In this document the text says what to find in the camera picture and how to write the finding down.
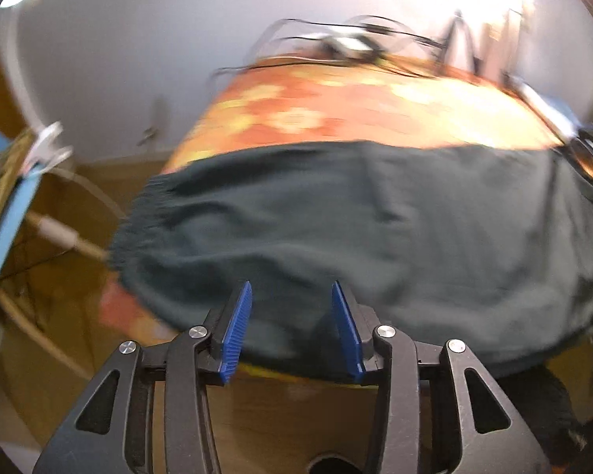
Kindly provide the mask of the white power strip with plugs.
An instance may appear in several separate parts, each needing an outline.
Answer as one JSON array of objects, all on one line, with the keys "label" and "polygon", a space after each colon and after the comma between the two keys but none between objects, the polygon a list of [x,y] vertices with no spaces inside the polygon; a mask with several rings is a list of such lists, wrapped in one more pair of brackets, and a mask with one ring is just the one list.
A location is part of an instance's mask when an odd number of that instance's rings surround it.
[{"label": "white power strip with plugs", "polygon": [[364,36],[325,36],[321,43],[335,60],[372,62],[381,53],[379,46]]}]

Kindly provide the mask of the black small tripod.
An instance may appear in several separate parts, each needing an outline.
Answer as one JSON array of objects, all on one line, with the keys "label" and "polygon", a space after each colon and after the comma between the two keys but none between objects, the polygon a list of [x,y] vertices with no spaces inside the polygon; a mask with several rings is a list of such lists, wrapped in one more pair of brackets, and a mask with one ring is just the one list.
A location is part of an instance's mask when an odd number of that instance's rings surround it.
[{"label": "black small tripod", "polygon": [[447,26],[446,33],[444,33],[444,36],[438,41],[439,46],[435,60],[437,72],[443,73],[444,69],[449,64],[449,59],[455,55],[456,44],[459,40],[457,34],[459,32],[462,32],[464,35],[464,49],[469,61],[470,72],[473,73],[473,75],[478,75],[480,59],[477,56],[476,44],[474,44],[472,31],[467,21],[463,18],[461,11],[455,12]]}]

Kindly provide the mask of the white clip desk lamp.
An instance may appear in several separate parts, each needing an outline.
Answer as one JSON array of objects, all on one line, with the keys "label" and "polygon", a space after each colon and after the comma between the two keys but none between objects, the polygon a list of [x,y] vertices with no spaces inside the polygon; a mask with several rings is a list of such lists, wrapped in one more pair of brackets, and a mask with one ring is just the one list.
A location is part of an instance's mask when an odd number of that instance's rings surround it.
[{"label": "white clip desk lamp", "polygon": [[29,177],[74,181],[118,218],[121,207],[78,164],[120,148],[114,72],[102,66],[109,41],[96,30],[111,0],[1,0],[0,61],[15,104],[39,143]]}]

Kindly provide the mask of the blue plastic chair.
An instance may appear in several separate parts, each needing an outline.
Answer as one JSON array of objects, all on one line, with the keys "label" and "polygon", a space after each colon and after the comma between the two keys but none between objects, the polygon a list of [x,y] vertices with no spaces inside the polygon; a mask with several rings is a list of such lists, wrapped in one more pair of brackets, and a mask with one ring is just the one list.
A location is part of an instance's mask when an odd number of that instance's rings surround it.
[{"label": "blue plastic chair", "polygon": [[[41,215],[30,209],[36,196],[42,176],[55,169],[64,160],[72,156],[71,147],[57,146],[57,139],[63,133],[63,127],[55,122],[39,132],[32,131],[35,141],[30,152],[25,157],[20,178],[10,194],[3,214],[0,218],[0,275],[9,252],[15,247],[15,239],[21,226],[27,223],[33,227],[45,240],[68,252],[78,252],[86,258],[100,262],[107,260],[107,253],[97,245],[80,237],[78,232],[48,215]],[[0,152],[12,140],[8,140],[0,133]],[[45,335],[37,324],[27,318],[20,306],[0,286],[0,308],[8,319],[30,340],[41,347],[53,359],[69,369],[77,377],[86,380],[91,374],[79,365],[70,355]]]}]

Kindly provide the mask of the dark green pants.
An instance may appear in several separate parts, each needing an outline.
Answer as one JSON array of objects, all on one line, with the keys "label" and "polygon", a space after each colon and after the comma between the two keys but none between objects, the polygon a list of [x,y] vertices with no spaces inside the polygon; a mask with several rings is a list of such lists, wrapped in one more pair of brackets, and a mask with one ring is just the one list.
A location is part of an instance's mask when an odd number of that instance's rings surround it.
[{"label": "dark green pants", "polygon": [[412,338],[459,338],[496,374],[593,329],[593,181],[554,150],[369,141],[256,148],[150,179],[116,231],[125,289],[175,329],[243,281],[243,358],[345,374],[340,282]]}]

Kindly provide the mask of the folded light blue jeans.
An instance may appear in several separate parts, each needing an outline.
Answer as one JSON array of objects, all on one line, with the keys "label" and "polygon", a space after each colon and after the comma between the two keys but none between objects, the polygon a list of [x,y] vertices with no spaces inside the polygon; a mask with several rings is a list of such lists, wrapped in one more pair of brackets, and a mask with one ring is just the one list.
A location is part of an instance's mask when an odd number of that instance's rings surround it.
[{"label": "folded light blue jeans", "polygon": [[581,121],[566,103],[536,92],[518,77],[510,78],[510,88],[562,143],[568,143],[578,137],[578,131],[582,127]]}]

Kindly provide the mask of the orange floral bed sheet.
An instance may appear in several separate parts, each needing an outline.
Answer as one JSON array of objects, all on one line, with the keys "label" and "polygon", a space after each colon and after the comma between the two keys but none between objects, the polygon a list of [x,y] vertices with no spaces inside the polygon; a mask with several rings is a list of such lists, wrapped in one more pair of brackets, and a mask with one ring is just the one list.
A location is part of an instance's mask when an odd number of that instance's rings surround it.
[{"label": "orange floral bed sheet", "polygon": [[[587,156],[566,148],[524,103],[459,73],[405,78],[373,68],[304,64],[258,68],[235,77],[170,157],[160,175],[220,154],[313,142],[369,141],[410,149],[479,146],[554,150],[587,180]],[[111,267],[99,314],[142,344],[182,331],[130,294]]]}]

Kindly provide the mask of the folded grey tripod stand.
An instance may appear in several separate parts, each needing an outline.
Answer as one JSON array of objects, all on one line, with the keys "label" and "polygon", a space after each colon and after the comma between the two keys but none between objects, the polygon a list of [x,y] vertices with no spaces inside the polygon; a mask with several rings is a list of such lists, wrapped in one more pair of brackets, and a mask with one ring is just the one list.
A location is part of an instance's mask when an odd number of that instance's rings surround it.
[{"label": "folded grey tripod stand", "polygon": [[527,13],[510,9],[499,24],[487,24],[482,41],[482,77],[504,86],[515,73],[522,38],[527,31]]}]

